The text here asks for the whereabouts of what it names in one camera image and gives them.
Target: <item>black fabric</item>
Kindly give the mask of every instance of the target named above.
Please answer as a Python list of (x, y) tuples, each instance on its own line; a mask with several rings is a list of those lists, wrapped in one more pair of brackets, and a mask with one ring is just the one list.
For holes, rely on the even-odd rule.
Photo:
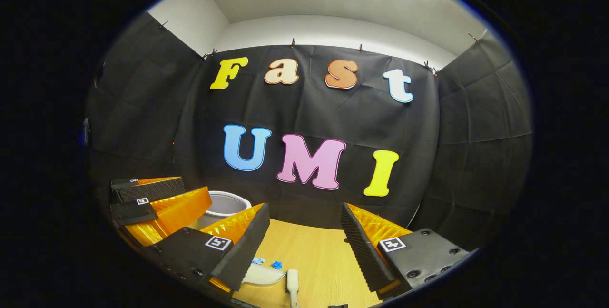
[(178, 175), (172, 142), (200, 58), (148, 13), (135, 18), (104, 58), (89, 89), (89, 178), (109, 217), (109, 182)]
[[(220, 61), (247, 57), (228, 88), (211, 90)], [(267, 84), (268, 65), (282, 58), (298, 62), (300, 76), (291, 85)], [(331, 89), (324, 77), (336, 59), (358, 65), (358, 83), (351, 89)], [(414, 100), (404, 104), (389, 93), (383, 73), (403, 70), (412, 82)], [(239, 171), (224, 160), (223, 128), (246, 128), (240, 154), (253, 152), (254, 127), (272, 131), (265, 160), (259, 169)], [(435, 78), (422, 65), (370, 52), (330, 46), (259, 46), (219, 52), (208, 57), (196, 74), (176, 136), (176, 166), (187, 189), (207, 185), (246, 198), (252, 204), (268, 202), (270, 217), (320, 228), (341, 228), (341, 202), (349, 202), (402, 226), (413, 218), (432, 168), (439, 130)], [(341, 154), (336, 190), (277, 180), (285, 156), (284, 134), (304, 137), (313, 153), (325, 139), (346, 143)], [(389, 179), (389, 195), (366, 197), (376, 166), (375, 150), (400, 156)]]
[(491, 33), (438, 74), (440, 136), (410, 229), (431, 228), (466, 249), (500, 230), (526, 180), (533, 123), (527, 82)]

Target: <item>blue letter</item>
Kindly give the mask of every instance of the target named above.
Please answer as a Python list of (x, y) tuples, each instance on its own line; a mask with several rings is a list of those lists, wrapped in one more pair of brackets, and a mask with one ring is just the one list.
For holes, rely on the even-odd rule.
[(266, 128), (252, 128), (254, 136), (254, 154), (250, 160), (245, 160), (239, 156), (239, 143), (241, 135), (246, 133), (246, 129), (234, 125), (227, 124), (224, 126), (224, 160), (231, 167), (241, 171), (252, 171), (258, 169), (265, 160), (266, 139), (270, 137), (270, 131)]
[(389, 80), (389, 93), (394, 100), (404, 103), (411, 102), (411, 100), (413, 100), (413, 94), (407, 93), (404, 86), (404, 83), (411, 82), (411, 78), (404, 76), (402, 70), (395, 69), (385, 72), (383, 77)]

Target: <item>pink letter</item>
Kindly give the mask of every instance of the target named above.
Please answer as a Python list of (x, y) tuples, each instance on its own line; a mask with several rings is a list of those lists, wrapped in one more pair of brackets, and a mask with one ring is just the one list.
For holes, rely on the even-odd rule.
[(346, 148), (344, 141), (327, 139), (311, 157), (303, 137), (297, 134), (285, 134), (281, 138), (285, 144), (285, 158), (283, 169), (277, 174), (277, 179), (283, 182), (296, 182), (294, 167), (298, 171), (300, 182), (309, 181), (313, 172), (317, 170), (317, 177), (313, 180), (314, 187), (320, 189), (338, 189), (336, 172), (339, 167), (341, 152)]

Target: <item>orange letter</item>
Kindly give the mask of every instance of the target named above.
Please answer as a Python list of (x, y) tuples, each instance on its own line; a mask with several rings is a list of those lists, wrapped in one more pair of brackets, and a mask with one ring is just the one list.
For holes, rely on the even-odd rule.
[(270, 70), (265, 74), (265, 82), (268, 84), (292, 84), (298, 80), (298, 75), (296, 75), (298, 62), (294, 59), (278, 59), (270, 63), (268, 67), (270, 67)]
[(357, 83), (357, 64), (352, 60), (337, 59), (328, 65), (326, 85), (330, 88), (349, 89)]

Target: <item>yellow letter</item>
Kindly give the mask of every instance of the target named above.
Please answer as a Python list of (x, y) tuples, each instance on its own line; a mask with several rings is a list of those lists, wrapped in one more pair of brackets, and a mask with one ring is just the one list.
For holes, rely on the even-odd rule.
[(221, 61), (218, 76), (216, 76), (215, 82), (211, 84), (209, 89), (226, 89), (228, 87), (226, 77), (228, 76), (228, 79), (234, 79), (239, 71), (239, 65), (245, 67), (245, 65), (247, 65), (247, 57), (225, 59)]
[(265, 82), (268, 84), (292, 84), (298, 80), (298, 75), (296, 74), (298, 62), (294, 59), (278, 59), (270, 63), (268, 67), (270, 67), (270, 70), (265, 74)]
[(393, 163), (397, 162), (398, 158), (400, 156), (390, 150), (375, 150), (376, 168), (370, 186), (363, 190), (364, 195), (367, 197), (386, 197), (389, 194), (387, 183), (389, 183)]

